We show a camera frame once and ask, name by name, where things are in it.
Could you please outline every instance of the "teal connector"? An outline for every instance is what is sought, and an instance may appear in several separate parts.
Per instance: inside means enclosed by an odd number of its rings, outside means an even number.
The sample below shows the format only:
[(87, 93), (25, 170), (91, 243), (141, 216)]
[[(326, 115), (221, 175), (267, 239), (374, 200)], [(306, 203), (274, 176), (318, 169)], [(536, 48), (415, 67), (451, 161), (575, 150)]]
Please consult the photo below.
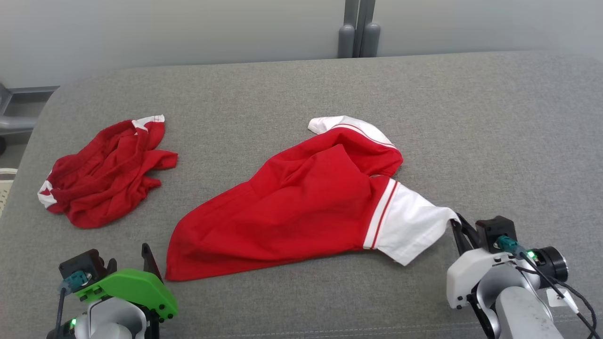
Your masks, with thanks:
[(501, 251), (509, 252), (518, 258), (521, 257), (520, 253), (525, 252), (526, 250), (517, 241), (509, 238), (506, 235), (499, 236), (496, 240), (496, 244), (498, 244), (498, 247)]
[(83, 271), (77, 271), (61, 281), (61, 285), (59, 285), (58, 290), (60, 291), (62, 288), (64, 288), (66, 290), (65, 295), (68, 296), (74, 289), (83, 286), (87, 282), (88, 277), (86, 274)]

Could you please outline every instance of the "white basket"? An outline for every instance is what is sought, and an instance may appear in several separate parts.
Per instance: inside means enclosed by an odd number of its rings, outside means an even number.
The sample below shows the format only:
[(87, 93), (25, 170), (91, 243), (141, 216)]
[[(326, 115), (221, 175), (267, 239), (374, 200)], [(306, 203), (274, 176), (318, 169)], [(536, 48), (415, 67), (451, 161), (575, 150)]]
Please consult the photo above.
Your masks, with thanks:
[[(14, 168), (0, 168), (0, 174), (17, 174), (17, 170)], [(0, 180), (0, 216), (2, 216), (2, 211), (4, 211), (4, 205), (6, 205), (6, 199), (11, 186), (13, 186), (12, 180)]]

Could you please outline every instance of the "black cable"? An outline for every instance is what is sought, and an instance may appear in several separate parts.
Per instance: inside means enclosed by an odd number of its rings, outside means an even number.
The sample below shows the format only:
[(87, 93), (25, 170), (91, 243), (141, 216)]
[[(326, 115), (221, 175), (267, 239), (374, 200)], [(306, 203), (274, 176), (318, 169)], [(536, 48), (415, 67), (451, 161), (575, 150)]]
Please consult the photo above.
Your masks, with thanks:
[(547, 284), (549, 284), (549, 286), (550, 286), (550, 287), (551, 287), (553, 290), (555, 290), (555, 292), (557, 292), (557, 295), (559, 295), (559, 296), (560, 296), (562, 299), (565, 299), (565, 296), (563, 295), (563, 293), (561, 293), (561, 291), (560, 291), (560, 290), (557, 288), (557, 286), (555, 286), (555, 284), (553, 284), (553, 283), (551, 282), (551, 280), (550, 280), (550, 279), (549, 279), (547, 276), (545, 276), (544, 274), (542, 274), (542, 272), (540, 271), (540, 269), (538, 269), (538, 266), (536, 266), (536, 264), (535, 264), (535, 263), (533, 263), (533, 262), (532, 262), (532, 261), (531, 261), (531, 260), (528, 258), (528, 255), (526, 255), (526, 253), (525, 253), (524, 251), (521, 251), (521, 252), (519, 253), (519, 255), (520, 255), (520, 256), (521, 256), (523, 259), (525, 259), (525, 261), (527, 261), (527, 262), (528, 262), (528, 264), (529, 264), (529, 265), (530, 265), (530, 266), (531, 266), (531, 267), (534, 269), (534, 271), (536, 271), (536, 274), (538, 274), (538, 275), (539, 275), (539, 276), (540, 276), (542, 279), (544, 279), (544, 280), (547, 282)]
[(545, 280), (546, 280), (546, 281), (549, 283), (549, 286), (551, 286), (551, 287), (552, 287), (552, 288), (553, 288), (555, 291), (557, 291), (557, 293), (558, 293), (558, 294), (559, 294), (559, 295), (560, 295), (562, 298), (565, 298), (565, 296), (563, 295), (563, 293), (561, 293), (561, 291), (559, 291), (559, 289), (558, 289), (557, 287), (555, 287), (555, 286), (552, 284), (552, 281), (553, 281), (553, 282), (555, 282), (555, 284), (559, 284), (559, 285), (561, 285), (561, 286), (563, 286), (563, 287), (567, 288), (567, 289), (568, 289), (570, 292), (572, 292), (572, 293), (573, 293), (575, 296), (577, 296), (578, 298), (580, 298), (580, 300), (582, 300), (582, 302), (584, 303), (584, 305), (586, 306), (586, 308), (588, 308), (588, 309), (589, 309), (589, 311), (590, 311), (590, 316), (591, 316), (591, 318), (592, 318), (592, 320), (593, 320), (593, 324), (592, 324), (592, 326), (591, 326), (591, 324), (590, 324), (590, 323), (588, 323), (588, 321), (586, 320), (586, 318), (584, 318), (584, 316), (583, 316), (583, 315), (582, 315), (580, 312), (576, 313), (576, 315), (578, 316), (578, 318), (579, 318), (580, 320), (582, 320), (582, 322), (583, 322), (583, 323), (586, 325), (586, 327), (587, 327), (587, 328), (590, 330), (590, 335), (589, 335), (589, 337), (588, 337), (587, 339), (592, 339), (592, 338), (593, 338), (593, 336), (595, 337), (595, 339), (601, 339), (601, 337), (599, 336), (599, 334), (596, 332), (596, 327), (597, 327), (597, 317), (596, 317), (596, 314), (595, 314), (595, 309), (593, 309), (593, 307), (592, 307), (592, 305), (589, 303), (589, 301), (588, 301), (588, 300), (586, 300), (586, 298), (585, 298), (585, 297), (584, 297), (582, 294), (580, 294), (578, 291), (576, 291), (576, 290), (575, 290), (573, 287), (571, 287), (570, 285), (568, 285), (568, 284), (566, 284), (566, 283), (564, 283), (564, 282), (562, 282), (562, 281), (560, 281), (560, 280), (558, 280), (558, 279), (556, 279), (556, 278), (554, 278), (554, 277), (551, 277), (551, 276), (544, 276), (544, 275), (542, 274), (542, 272), (541, 272), (541, 271), (540, 271), (540, 270), (539, 270), (539, 269), (538, 269), (538, 268), (537, 268), (537, 267), (534, 265), (534, 263), (532, 263), (530, 260), (527, 260), (527, 261), (528, 261), (528, 263), (530, 264), (530, 266), (532, 266), (532, 267), (536, 268), (536, 270), (532, 271), (532, 270), (528, 270), (528, 269), (525, 269), (525, 268), (520, 267), (520, 266), (516, 266), (515, 268), (516, 268), (517, 270), (519, 270), (519, 271), (522, 271), (522, 272), (527, 272), (527, 273), (531, 273), (531, 274), (537, 274), (537, 275), (539, 275), (539, 276), (541, 276), (541, 277), (544, 277), (544, 278), (545, 278)]
[[(564, 283), (563, 281), (557, 280), (554, 277), (549, 277), (549, 278), (551, 278), (551, 280), (553, 282), (555, 282), (556, 284), (561, 285), (561, 286), (567, 288), (570, 292), (573, 293), (574, 296), (577, 296), (578, 298), (580, 298), (580, 300), (582, 300), (582, 302), (584, 303), (584, 305), (586, 306), (586, 308), (588, 308), (589, 311), (590, 311), (590, 315), (591, 315), (591, 317), (593, 319), (593, 329), (596, 329), (597, 328), (597, 315), (595, 314), (595, 309), (588, 302), (588, 300), (586, 300), (586, 298), (582, 294), (580, 294), (578, 291), (574, 290), (573, 287), (571, 287), (570, 285)], [(590, 335), (589, 335), (589, 337), (588, 337), (588, 339), (592, 339), (593, 336), (594, 336), (594, 333), (591, 332)]]
[(57, 339), (61, 330), (61, 318), (63, 317), (63, 302), (65, 301), (65, 293), (67, 293), (67, 289), (65, 287), (61, 288), (61, 294), (58, 297), (57, 324), (54, 328), (54, 337)]

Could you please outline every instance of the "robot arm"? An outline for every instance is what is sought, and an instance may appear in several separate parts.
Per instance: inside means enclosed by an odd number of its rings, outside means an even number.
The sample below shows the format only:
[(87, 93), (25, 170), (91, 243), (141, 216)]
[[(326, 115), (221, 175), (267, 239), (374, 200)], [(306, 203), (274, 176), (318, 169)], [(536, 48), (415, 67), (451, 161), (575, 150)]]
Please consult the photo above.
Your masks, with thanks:
[[(450, 307), (471, 306), (488, 339), (562, 339), (549, 308), (536, 294), (548, 283), (538, 275), (518, 270), (533, 267), (517, 253), (501, 249), (500, 239), (517, 244), (513, 222), (498, 216), (478, 221), (475, 230), (463, 217), (459, 219), (461, 223), (453, 222), (453, 234), (461, 256), (448, 269), (446, 281)], [(556, 249), (546, 247), (527, 253), (540, 271), (567, 281), (566, 261)]]
[(105, 268), (95, 249), (61, 263), (60, 288), (89, 304), (86, 312), (61, 326), (60, 302), (57, 329), (46, 339), (158, 339), (159, 323), (176, 316), (178, 304), (163, 284), (148, 244), (142, 245), (142, 258), (143, 271), (117, 270), (115, 259)]

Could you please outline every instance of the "gray fabric surface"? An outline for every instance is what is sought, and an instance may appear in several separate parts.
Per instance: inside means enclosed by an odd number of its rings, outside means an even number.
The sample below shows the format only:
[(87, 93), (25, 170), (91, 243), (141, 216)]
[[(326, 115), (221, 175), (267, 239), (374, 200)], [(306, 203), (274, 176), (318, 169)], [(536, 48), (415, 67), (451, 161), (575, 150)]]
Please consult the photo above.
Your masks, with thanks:
[[(0, 332), (40, 338), (54, 324), (57, 266), (90, 248), (159, 267), (179, 219), (313, 134), (316, 116), (380, 128), (405, 158), (396, 178), (470, 220), (503, 215), (530, 247), (555, 246), (570, 284), (603, 312), (603, 64), (552, 52), (175, 66), (106, 73), (48, 101), (0, 220)], [(163, 186), (126, 217), (80, 230), (36, 192), (52, 164), (98, 131), (164, 114), (159, 148), (179, 153)], [(447, 232), (407, 267), (360, 252), (230, 276), (167, 283), (180, 314), (162, 338), (483, 338), (470, 309), (446, 302), (458, 257)], [(74, 297), (65, 317), (84, 311)], [(566, 338), (586, 330), (554, 309)]]

